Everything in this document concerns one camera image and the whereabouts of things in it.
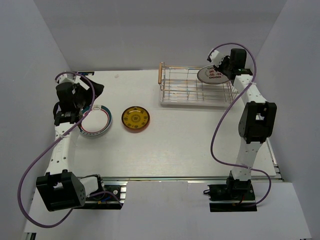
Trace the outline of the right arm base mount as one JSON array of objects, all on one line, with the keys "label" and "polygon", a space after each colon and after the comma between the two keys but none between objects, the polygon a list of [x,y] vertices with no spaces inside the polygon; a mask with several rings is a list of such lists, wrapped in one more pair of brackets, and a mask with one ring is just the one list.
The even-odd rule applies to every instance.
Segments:
[{"label": "right arm base mount", "polygon": [[231,175],[224,184],[210,184],[203,191],[209,197],[212,213],[256,212],[256,197],[251,180],[241,181]]}]

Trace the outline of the white plate green rim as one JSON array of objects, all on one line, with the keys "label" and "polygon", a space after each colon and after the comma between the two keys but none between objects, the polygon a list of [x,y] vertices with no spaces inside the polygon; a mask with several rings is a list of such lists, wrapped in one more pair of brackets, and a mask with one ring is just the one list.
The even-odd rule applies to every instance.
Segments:
[{"label": "white plate green rim", "polygon": [[90,107],[82,110],[83,116],[87,117],[81,122],[80,131],[96,133],[108,130],[113,121],[111,111],[104,105],[95,104],[91,110]]}]

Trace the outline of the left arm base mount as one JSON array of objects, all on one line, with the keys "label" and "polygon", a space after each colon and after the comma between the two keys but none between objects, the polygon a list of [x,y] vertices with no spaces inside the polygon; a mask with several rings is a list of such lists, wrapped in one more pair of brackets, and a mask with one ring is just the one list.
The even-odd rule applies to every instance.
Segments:
[{"label": "left arm base mount", "polygon": [[89,210],[121,210],[124,198],[121,197],[122,186],[112,183],[105,183],[97,176],[97,190],[93,191],[86,198],[84,208]]}]

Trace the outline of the yellow patterned plate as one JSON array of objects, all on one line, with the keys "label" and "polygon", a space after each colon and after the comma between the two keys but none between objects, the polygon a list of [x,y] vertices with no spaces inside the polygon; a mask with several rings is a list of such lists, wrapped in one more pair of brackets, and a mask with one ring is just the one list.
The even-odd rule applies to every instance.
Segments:
[{"label": "yellow patterned plate", "polygon": [[149,112],[141,106],[131,106],[124,110],[121,115],[122,124],[138,128],[150,121],[151,117]]}]

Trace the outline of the white plate red lettering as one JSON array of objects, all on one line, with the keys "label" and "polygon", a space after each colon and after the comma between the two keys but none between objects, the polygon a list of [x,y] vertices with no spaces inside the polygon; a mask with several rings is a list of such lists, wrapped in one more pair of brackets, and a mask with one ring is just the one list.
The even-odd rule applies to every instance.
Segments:
[{"label": "white plate red lettering", "polygon": [[80,130],[80,134],[83,137],[90,138],[90,139],[100,138],[100,137],[104,136],[107,133],[108,133],[108,130],[98,131],[98,132],[87,132],[87,131],[84,131],[84,130]]}]

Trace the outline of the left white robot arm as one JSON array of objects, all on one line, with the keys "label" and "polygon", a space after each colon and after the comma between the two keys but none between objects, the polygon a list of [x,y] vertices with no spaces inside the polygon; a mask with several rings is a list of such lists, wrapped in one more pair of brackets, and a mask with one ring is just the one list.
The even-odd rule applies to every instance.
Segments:
[{"label": "left white robot arm", "polygon": [[83,207],[90,196],[99,200],[106,193],[99,174],[77,177],[73,173],[84,116],[82,110],[91,106],[104,86],[89,81],[89,88],[85,89],[70,74],[62,74],[56,81],[58,103],[54,106],[53,118],[58,142],[54,145],[45,175],[36,179],[36,188],[50,212]]}]

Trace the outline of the black label sticker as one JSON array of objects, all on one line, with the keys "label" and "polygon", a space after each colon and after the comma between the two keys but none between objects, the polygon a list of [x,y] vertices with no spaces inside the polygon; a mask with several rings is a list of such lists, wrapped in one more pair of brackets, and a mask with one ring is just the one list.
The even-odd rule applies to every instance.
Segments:
[{"label": "black label sticker", "polygon": [[93,76],[95,74],[94,71],[78,71],[77,73],[82,76]]}]

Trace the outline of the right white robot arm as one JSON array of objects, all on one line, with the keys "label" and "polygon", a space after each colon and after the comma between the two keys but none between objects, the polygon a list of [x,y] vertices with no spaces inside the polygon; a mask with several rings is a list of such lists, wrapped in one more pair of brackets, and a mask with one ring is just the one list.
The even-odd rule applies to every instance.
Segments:
[{"label": "right white robot arm", "polygon": [[236,167],[230,171],[226,181],[226,195],[236,200],[251,187],[251,173],[263,143],[272,135],[277,105],[268,102],[252,82],[253,74],[245,68],[247,52],[233,48],[223,61],[221,72],[231,81],[244,104],[239,120],[238,133],[241,138]]}]

